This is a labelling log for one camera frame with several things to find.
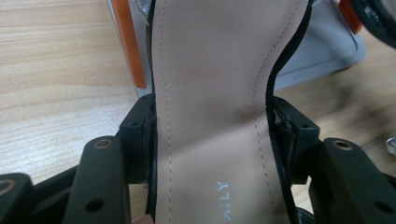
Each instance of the wooden surface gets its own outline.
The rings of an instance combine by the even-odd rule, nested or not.
[[[0,15],[0,174],[23,172],[37,183],[76,165],[89,140],[117,131],[136,100],[133,82],[104,0],[1,1]],[[277,95],[321,138],[353,141],[396,175],[385,149],[396,136],[396,51],[361,35],[363,62]],[[309,209],[305,187],[293,191]],[[143,189],[135,195],[144,201]]]

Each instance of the orange handle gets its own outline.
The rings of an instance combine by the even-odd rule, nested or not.
[[[349,3],[349,0],[341,0],[338,7],[346,18],[346,21],[353,34],[357,34],[361,30],[363,24],[359,20],[358,16],[355,14],[355,11]]]
[[[116,16],[116,23],[119,27],[120,39],[126,60],[132,70],[134,84],[137,88],[145,89],[147,83],[137,46],[136,34],[134,33],[134,21],[132,19],[131,9],[129,8],[129,2],[128,0],[112,0],[111,5]]]

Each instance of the black machine part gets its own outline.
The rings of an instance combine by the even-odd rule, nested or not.
[[[315,217],[296,207],[299,223],[396,223],[395,178],[380,173],[351,142],[319,141],[315,123],[285,100],[275,101],[288,180],[303,184],[312,177]],[[154,215],[155,120],[151,94],[138,100],[116,136],[89,142],[78,167],[35,186],[28,175],[0,175],[0,224],[130,223],[128,185],[140,183],[148,184],[147,213]]]

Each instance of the beige insole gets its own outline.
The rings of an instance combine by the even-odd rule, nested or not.
[[[265,113],[307,0],[157,0],[156,223],[289,223]]]

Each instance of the bolt hole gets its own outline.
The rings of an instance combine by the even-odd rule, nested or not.
[[[353,147],[349,143],[344,142],[344,141],[334,141],[333,144],[335,147],[338,147],[343,150],[352,150],[353,149]]]
[[[107,148],[112,144],[110,139],[101,139],[96,141],[93,146],[97,149]]]
[[[394,213],[393,209],[389,205],[387,205],[386,203],[374,202],[374,205],[375,205],[375,207],[378,210],[380,210],[380,211],[382,211],[384,213],[389,213],[389,214],[393,214]]]
[[[132,122],[132,123],[129,123],[129,125],[135,127],[135,126],[139,125],[139,122]]]
[[[90,203],[88,203],[87,206],[85,206],[85,209],[89,213],[94,213],[94,212],[99,211],[103,207],[104,204],[105,203],[102,200],[96,199],[96,200],[93,200]]]
[[[13,179],[3,179],[0,180],[0,195],[6,194],[15,187],[15,180]]]

